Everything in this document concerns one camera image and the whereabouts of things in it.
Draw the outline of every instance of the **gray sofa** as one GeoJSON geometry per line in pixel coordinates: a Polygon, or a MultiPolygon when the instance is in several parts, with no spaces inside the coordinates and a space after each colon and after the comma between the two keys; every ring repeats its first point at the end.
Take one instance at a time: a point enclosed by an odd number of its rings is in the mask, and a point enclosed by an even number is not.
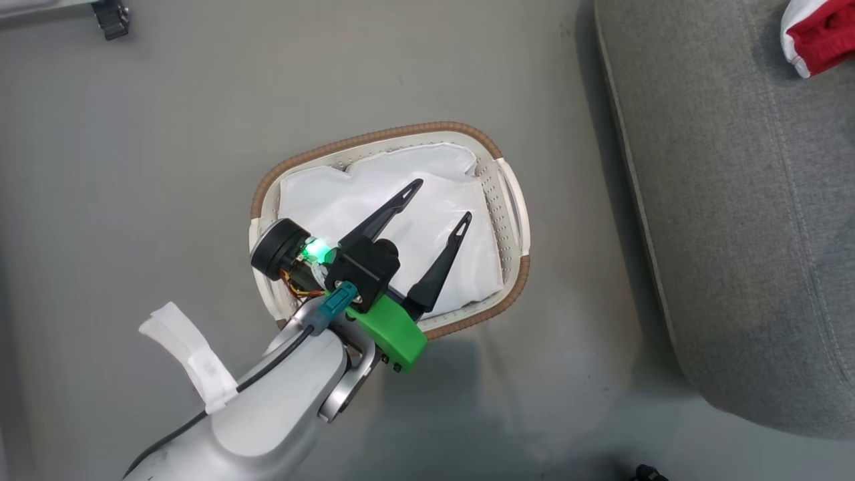
{"type": "Polygon", "coordinates": [[[600,0],[600,46],[682,370],[723,411],[855,437],[855,61],[800,79],[786,5],[600,0]]]}

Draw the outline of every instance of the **orange wire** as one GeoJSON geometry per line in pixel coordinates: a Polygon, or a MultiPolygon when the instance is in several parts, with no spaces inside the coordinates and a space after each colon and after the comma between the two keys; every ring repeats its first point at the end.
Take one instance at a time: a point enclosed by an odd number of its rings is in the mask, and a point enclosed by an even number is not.
{"type": "Polygon", "coordinates": [[[282,276],[282,280],[285,282],[285,286],[288,288],[289,291],[291,291],[291,294],[293,294],[294,297],[318,297],[326,294],[323,291],[298,291],[294,288],[294,286],[291,285],[291,277],[288,276],[287,272],[282,269],[279,269],[279,274],[280,276],[282,276]]]}

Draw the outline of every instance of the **teal connector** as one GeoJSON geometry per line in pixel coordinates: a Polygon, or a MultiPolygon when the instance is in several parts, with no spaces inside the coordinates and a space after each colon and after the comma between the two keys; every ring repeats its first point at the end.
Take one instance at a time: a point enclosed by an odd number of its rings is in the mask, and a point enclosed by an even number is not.
{"type": "Polygon", "coordinates": [[[357,295],[357,286],[350,281],[344,281],[323,301],[321,312],[332,321],[347,309],[357,295]]]}
{"type": "Polygon", "coordinates": [[[303,327],[315,326],[313,336],[320,336],[329,323],[347,309],[347,306],[357,297],[357,287],[350,282],[342,282],[339,288],[327,293],[327,298],[321,303],[321,308],[313,311],[303,319],[303,327]]]}

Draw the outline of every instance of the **white laundry basket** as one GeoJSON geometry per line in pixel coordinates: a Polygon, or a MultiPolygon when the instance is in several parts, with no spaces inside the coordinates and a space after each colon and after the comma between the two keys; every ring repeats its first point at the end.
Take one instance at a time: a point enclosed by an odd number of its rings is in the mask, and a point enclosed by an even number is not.
{"type": "MultiPolygon", "coordinates": [[[[280,163],[262,179],[252,200],[250,249],[256,245],[258,236],[279,219],[280,182],[287,175],[320,165],[344,170],[378,152],[439,142],[469,148],[478,157],[475,175],[481,180],[496,235],[504,287],[480,302],[424,319],[418,325],[428,339],[435,339],[496,316],[514,303],[528,279],[528,212],[519,183],[502,153],[480,130],[462,123],[433,122],[390,128],[318,147],[280,163]]],[[[297,299],[283,281],[273,282],[257,270],[253,274],[264,305],[281,327],[297,309],[297,299]]]]}

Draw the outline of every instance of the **black cable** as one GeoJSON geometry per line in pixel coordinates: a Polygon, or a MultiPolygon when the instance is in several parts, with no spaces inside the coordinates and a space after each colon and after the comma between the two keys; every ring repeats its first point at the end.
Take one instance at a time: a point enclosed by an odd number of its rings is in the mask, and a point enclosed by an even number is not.
{"type": "Polygon", "coordinates": [[[300,333],[297,340],[291,343],[291,346],[285,348],[278,356],[276,356],[272,361],[270,361],[267,365],[265,365],[259,372],[253,374],[249,379],[243,381],[239,386],[237,391],[243,392],[246,388],[249,388],[252,384],[255,384],[257,380],[264,377],[265,374],[271,372],[273,368],[279,365],[280,362],[284,361],[288,355],[294,352],[294,349],[297,349],[300,344],[303,344],[303,341],[306,340],[307,337],[315,330],[314,325],[308,326],[303,332],[300,333]]]}
{"type": "MultiPolygon", "coordinates": [[[[303,332],[300,333],[300,336],[297,337],[297,340],[295,340],[294,342],[291,343],[291,345],[286,347],[284,351],[279,353],[278,356],[276,356],[272,361],[267,363],[267,365],[265,365],[259,372],[256,372],[255,374],[252,375],[252,377],[250,377],[246,381],[243,381],[237,387],[236,390],[238,392],[243,392],[244,390],[249,388],[252,384],[255,384],[256,381],[258,381],[259,379],[264,377],[268,372],[271,372],[273,370],[273,368],[275,368],[282,361],[284,361],[286,357],[291,355],[291,353],[293,353],[300,346],[300,344],[303,344],[303,341],[305,341],[306,338],[308,338],[309,335],[314,330],[315,330],[315,326],[313,326],[313,325],[310,325],[309,327],[304,329],[303,332]]],[[[154,453],[158,449],[162,448],[167,443],[172,442],[176,437],[181,436],[182,434],[187,432],[187,430],[189,430],[190,428],[195,426],[199,421],[201,421],[202,419],[205,419],[207,417],[208,417],[208,413],[203,410],[201,413],[194,416],[193,419],[187,421],[183,426],[181,426],[180,428],[178,428],[175,431],[170,432],[163,439],[161,439],[160,441],[155,442],[154,444],[149,446],[145,451],[142,452],[142,454],[137,456],[137,459],[133,460],[133,463],[131,463],[131,467],[127,468],[127,471],[125,471],[125,475],[122,476],[121,478],[122,479],[127,478],[127,475],[130,474],[131,471],[133,471],[134,469],[137,469],[137,466],[139,466],[139,463],[143,462],[145,460],[145,458],[149,457],[152,453],[154,453]]]]}

